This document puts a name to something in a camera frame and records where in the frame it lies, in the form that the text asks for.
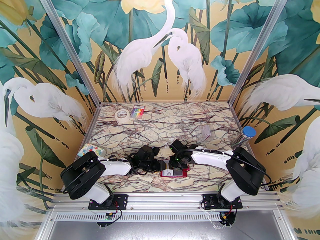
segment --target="marble tabletop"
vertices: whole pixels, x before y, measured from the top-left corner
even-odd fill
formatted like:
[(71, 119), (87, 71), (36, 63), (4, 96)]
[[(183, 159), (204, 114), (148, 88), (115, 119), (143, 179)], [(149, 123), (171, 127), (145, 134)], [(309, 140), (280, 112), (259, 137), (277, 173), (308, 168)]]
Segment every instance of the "marble tabletop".
[[(121, 158), (143, 145), (160, 147), (155, 158), (173, 155), (169, 145), (178, 139), (183, 144), (200, 144), (209, 149), (229, 150), (238, 134), (237, 124), (227, 102), (159, 102), (140, 103), (145, 106), (142, 119), (118, 123), (114, 114), (120, 109), (132, 111), (134, 104), (104, 104), (94, 126), (90, 143)], [(215, 136), (203, 139), (201, 126), (214, 129)], [(107, 176), (100, 180), (108, 183), (113, 192), (160, 191), (216, 191), (231, 176), (223, 169), (206, 165), (191, 165), (185, 178), (160, 177), (160, 173), (147, 175)]]

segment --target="clear plastic container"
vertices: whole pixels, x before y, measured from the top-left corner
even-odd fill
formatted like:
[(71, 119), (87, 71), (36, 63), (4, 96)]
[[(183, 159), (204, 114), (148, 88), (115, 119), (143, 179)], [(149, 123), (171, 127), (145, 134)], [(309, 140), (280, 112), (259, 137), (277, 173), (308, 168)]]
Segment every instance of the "clear plastic container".
[(249, 139), (256, 136), (256, 130), (251, 126), (245, 126), (238, 136), (231, 142), (231, 149), (245, 145)]

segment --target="masking tape roll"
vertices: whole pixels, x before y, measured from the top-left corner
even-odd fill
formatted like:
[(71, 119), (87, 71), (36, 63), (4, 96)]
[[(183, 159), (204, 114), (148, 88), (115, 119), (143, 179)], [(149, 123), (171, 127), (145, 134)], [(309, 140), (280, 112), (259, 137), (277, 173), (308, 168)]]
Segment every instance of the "masking tape roll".
[(114, 114), (118, 123), (125, 123), (130, 119), (130, 112), (126, 109), (120, 109)]

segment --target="painted mural wall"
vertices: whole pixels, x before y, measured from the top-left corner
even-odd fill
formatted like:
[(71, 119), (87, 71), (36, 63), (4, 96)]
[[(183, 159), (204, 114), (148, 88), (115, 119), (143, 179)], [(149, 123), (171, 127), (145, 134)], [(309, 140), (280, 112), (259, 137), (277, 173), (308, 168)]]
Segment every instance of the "painted mural wall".
[(39, 0), (0, 0), (0, 89), (1, 239), (33, 239), (95, 111)]
[(289, 0), (287, 27), (256, 61), (233, 107), (298, 239), (320, 238), (320, 0)]
[(227, 100), (274, 1), (52, 0), (108, 102)]

